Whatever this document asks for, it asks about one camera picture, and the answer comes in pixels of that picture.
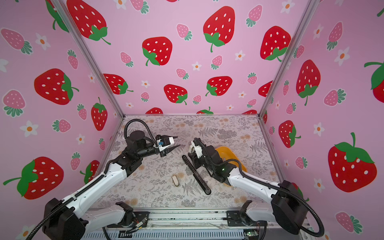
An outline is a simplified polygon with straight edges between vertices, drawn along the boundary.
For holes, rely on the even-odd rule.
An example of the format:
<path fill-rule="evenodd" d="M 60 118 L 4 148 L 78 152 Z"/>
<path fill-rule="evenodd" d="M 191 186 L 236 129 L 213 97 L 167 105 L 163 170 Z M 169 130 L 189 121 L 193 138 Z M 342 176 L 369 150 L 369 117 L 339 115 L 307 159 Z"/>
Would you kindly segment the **black stapler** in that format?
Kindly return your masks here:
<path fill-rule="evenodd" d="M 212 193 L 212 190 L 209 188 L 207 183 L 204 181 L 204 179 L 201 177 L 201 175 L 197 172 L 197 170 L 193 167 L 191 162 L 189 161 L 188 157 L 186 155 L 182 155 L 182 159 L 184 163 L 188 166 L 188 168 L 192 171 L 193 176 L 195 180 L 198 182 L 202 190 L 206 195 L 210 195 Z"/>

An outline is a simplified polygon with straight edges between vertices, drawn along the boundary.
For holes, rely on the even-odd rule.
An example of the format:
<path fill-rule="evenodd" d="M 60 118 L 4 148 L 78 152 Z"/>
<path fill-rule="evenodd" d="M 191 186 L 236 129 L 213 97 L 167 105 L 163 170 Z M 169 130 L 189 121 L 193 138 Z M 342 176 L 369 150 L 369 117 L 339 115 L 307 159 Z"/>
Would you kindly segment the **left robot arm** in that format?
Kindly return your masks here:
<path fill-rule="evenodd" d="M 165 157 L 178 145 L 174 136 L 154 136 L 149 126 L 140 119 L 128 121 L 124 128 L 126 148 L 93 180 L 62 200 L 52 199 L 47 203 L 45 216 L 27 236 L 31 240 L 39 230 L 51 240 L 80 240 L 84 235 L 110 224 L 117 224 L 132 212 L 125 203 L 118 203 L 117 209 L 108 216 L 103 210 L 97 217 L 87 220 L 88 209 L 105 192 L 129 177 L 144 158 L 153 155 Z"/>

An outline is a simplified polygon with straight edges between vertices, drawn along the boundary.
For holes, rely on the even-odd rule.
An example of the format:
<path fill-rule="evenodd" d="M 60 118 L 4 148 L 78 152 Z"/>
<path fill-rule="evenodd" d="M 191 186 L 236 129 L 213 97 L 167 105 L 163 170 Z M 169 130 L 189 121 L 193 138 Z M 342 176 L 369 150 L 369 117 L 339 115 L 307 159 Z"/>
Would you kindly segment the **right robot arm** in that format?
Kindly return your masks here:
<path fill-rule="evenodd" d="M 257 209 L 252 202 L 244 204 L 242 210 L 246 220 L 275 222 L 293 235 L 298 235 L 300 231 L 313 237 L 324 235 L 325 227 L 320 217 L 292 183 L 275 183 L 250 175 L 243 171 L 239 160 L 222 160 L 213 146 L 192 142 L 188 156 L 195 169 L 204 167 L 218 182 L 240 188 L 270 203 L 266 210 Z"/>

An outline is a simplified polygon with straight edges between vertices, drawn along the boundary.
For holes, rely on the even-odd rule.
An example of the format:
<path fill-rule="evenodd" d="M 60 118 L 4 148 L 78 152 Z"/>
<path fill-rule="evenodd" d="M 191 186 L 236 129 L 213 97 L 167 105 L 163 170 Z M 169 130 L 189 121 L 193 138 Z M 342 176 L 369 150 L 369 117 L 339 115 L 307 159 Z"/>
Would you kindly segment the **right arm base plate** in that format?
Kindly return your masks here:
<path fill-rule="evenodd" d="M 253 221 L 240 211 L 226 211 L 223 220 L 227 221 L 229 227 L 265 227 L 268 225 L 266 221 Z"/>

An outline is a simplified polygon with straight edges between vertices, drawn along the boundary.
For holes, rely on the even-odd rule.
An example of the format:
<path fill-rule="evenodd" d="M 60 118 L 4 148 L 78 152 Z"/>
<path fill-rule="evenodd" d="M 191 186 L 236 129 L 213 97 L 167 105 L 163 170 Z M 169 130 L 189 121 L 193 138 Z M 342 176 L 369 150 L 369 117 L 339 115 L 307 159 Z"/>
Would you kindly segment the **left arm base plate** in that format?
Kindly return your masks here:
<path fill-rule="evenodd" d="M 108 225 L 108 228 L 145 228 L 149 220 L 150 212 L 132 212 L 123 217 L 117 224 Z"/>

